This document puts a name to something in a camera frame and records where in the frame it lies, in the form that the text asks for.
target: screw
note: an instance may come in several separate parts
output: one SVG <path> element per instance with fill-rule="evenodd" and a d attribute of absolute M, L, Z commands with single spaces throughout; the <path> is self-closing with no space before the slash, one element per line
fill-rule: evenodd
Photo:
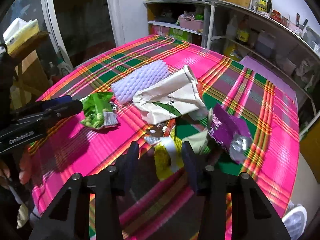
<path fill-rule="evenodd" d="M 114 165 L 110 165 L 107 167 L 107 171 L 109 171 L 109 172 L 114 172 L 114 171 L 116 171 L 116 169 L 117 169 L 117 167 Z"/>
<path fill-rule="evenodd" d="M 73 180 L 80 179 L 80 177 L 81 177 L 81 174 L 80 174 L 80 173 L 74 173 L 74 174 L 72 174 L 72 176 L 71 176 L 71 178 L 72 178 Z"/>
<path fill-rule="evenodd" d="M 250 175 L 246 172 L 242 172 L 241 173 L 241 177 L 244 178 L 244 179 L 249 179 L 250 178 Z"/>
<path fill-rule="evenodd" d="M 206 165 L 204 167 L 207 171 L 214 171 L 214 167 L 212 165 Z"/>

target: snack wrapper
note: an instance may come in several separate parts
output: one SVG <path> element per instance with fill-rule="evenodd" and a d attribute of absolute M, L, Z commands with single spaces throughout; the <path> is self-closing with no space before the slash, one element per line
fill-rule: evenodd
<path fill-rule="evenodd" d="M 217 104 L 213 109 L 208 133 L 229 153 L 231 159 L 238 164 L 243 163 L 246 159 L 244 152 L 252 144 L 252 137 L 244 120 L 229 115 Z"/>
<path fill-rule="evenodd" d="M 111 92 L 97 92 L 82 98 L 85 119 L 80 123 L 95 130 L 118 125 L 117 106 L 110 102 L 112 97 Z"/>
<path fill-rule="evenodd" d="M 147 130 L 145 140 L 154 146 L 156 174 L 164 180 L 183 167 L 182 141 L 175 136 L 175 119 L 159 123 Z"/>

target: plaid tablecloth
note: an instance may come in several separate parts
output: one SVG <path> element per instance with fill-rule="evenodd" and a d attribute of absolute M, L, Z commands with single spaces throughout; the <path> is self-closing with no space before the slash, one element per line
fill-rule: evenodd
<path fill-rule="evenodd" d="M 40 99 L 71 95 L 75 99 L 109 91 L 113 82 L 135 69 L 163 59 L 171 73 L 188 64 L 204 87 L 207 108 L 221 104 L 229 114 L 244 119 L 253 137 L 243 165 L 223 154 L 216 168 L 238 175 L 246 171 L 257 181 L 283 216 L 291 197 L 299 157 L 299 123 L 292 99 L 254 71 L 218 53 L 188 42 L 151 35 L 107 51 L 84 63 Z M 132 104 L 119 105 L 119 128 L 97 133 L 83 127 L 83 113 L 60 121 L 49 136 L 31 148 L 33 199 L 43 212 L 69 177 L 95 174 L 125 153 L 131 141 L 140 146 L 140 160 L 132 188 L 118 199 L 126 239 L 196 239 L 204 204 L 188 186 L 183 169 L 159 182 L 150 147 L 143 137 L 150 128 Z M 177 136 L 204 129 L 205 120 L 177 119 Z M 231 236 L 231 201 L 227 196 L 226 238 Z M 90 236 L 95 238 L 94 197 L 90 205 Z"/>

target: finger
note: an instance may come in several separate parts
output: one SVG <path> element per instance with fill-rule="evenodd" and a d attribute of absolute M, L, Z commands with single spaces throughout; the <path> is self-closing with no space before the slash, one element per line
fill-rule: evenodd
<path fill-rule="evenodd" d="M 31 170 L 27 169 L 19 173 L 19 180 L 22 185 L 25 185 L 31 178 Z"/>
<path fill-rule="evenodd" d="M 0 176 L 3 177 L 4 175 L 7 178 L 10 178 L 10 170 L 7 166 L 7 164 L 5 164 L 3 161 L 0 160 Z"/>
<path fill-rule="evenodd" d="M 0 185 L 2 187 L 5 187 L 6 189 L 8 189 L 8 182 L 6 181 L 6 179 L 4 178 L 4 174 L 7 178 L 10 177 L 10 170 L 8 168 L 8 166 L 0 160 Z"/>
<path fill-rule="evenodd" d="M 21 156 L 20 162 L 19 162 L 19 168 L 20 170 L 24 171 L 27 168 L 31 167 L 31 158 L 28 149 L 23 150 L 23 154 Z"/>

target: crumpled wrapper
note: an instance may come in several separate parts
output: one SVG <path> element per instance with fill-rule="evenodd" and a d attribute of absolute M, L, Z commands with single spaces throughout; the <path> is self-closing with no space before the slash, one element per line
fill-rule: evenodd
<path fill-rule="evenodd" d="M 153 86 L 138 91 L 132 100 L 148 124 L 155 125 L 199 109 L 203 111 L 193 113 L 192 118 L 202 119 L 207 112 L 197 84 L 190 67 L 185 65 Z"/>
<path fill-rule="evenodd" d="M 246 159 L 244 152 L 251 146 L 252 137 L 245 120 L 229 115 L 221 105 L 213 109 L 208 131 L 211 138 L 229 153 L 232 160 L 241 164 Z"/>
<path fill-rule="evenodd" d="M 112 97 L 111 92 L 97 92 L 82 98 L 85 119 L 80 123 L 95 130 L 118 125 L 116 105 L 110 102 Z"/>
<path fill-rule="evenodd" d="M 181 157 L 182 141 L 175 136 L 175 124 L 175 119 L 158 123 L 148 129 L 148 135 L 144 137 L 154 147 L 156 174 L 160 181 L 184 166 Z"/>

